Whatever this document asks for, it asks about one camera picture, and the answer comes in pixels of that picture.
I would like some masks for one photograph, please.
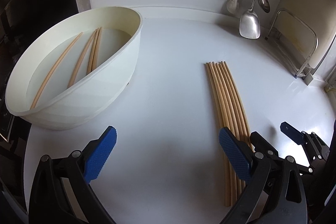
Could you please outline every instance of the bundle of chopsticks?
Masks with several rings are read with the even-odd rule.
[[[220,128],[228,127],[240,141],[251,148],[250,130],[245,111],[238,94],[235,82],[225,62],[206,63],[211,88],[216,104]],[[245,181],[240,180],[224,154],[225,168],[225,206],[232,206],[245,187]]]
[[[93,41],[93,45],[91,48],[91,53],[90,53],[90,59],[89,59],[89,63],[88,63],[88,67],[86,70],[86,75],[88,75],[90,72],[92,72],[93,70],[95,70],[97,68],[97,59],[98,59],[98,50],[99,50],[99,45],[100,45],[100,39],[101,39],[101,32],[102,32],[102,27],[97,28],[94,30],[93,34],[90,36],[88,42],[86,43],[81,55],[78,58],[78,61],[76,63],[76,66],[72,72],[72,75],[70,77],[70,81],[68,84],[68,88],[71,87],[74,83],[75,83],[75,79],[78,73],[78,70],[83,62],[83,59],[85,57],[85,54],[88,50],[88,48],[90,47],[91,42]],[[68,53],[68,51],[71,49],[71,47],[76,43],[76,41],[81,37],[81,35],[83,34],[83,32],[81,32],[79,35],[76,36],[76,38],[69,44],[69,46],[64,50],[64,52],[61,54],[61,56],[57,59],[57,61],[55,62],[55,64],[53,65],[53,67],[50,69],[50,71],[48,72],[46,78],[43,80],[39,90],[37,91],[37,94],[35,95],[35,98],[31,104],[30,109],[34,108],[44,90],[44,87],[46,86],[46,84],[48,83],[50,77],[52,76],[52,74],[54,73],[54,71],[56,70],[57,66],[61,63],[61,61],[63,60],[63,58],[65,57],[65,55]]]

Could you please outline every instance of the blue gripper pad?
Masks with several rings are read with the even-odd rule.
[[[219,131],[219,144],[223,148],[237,176],[241,180],[245,180],[246,183],[249,183],[251,180],[251,162],[247,160],[237,142],[238,140],[228,128],[222,128]]]
[[[297,145],[305,144],[305,137],[303,133],[292,127],[289,123],[281,123],[280,130]]]
[[[84,179],[89,184],[91,180],[98,177],[107,158],[117,142],[117,131],[114,127],[109,126],[98,140],[88,143],[83,150],[87,151],[85,160]]]

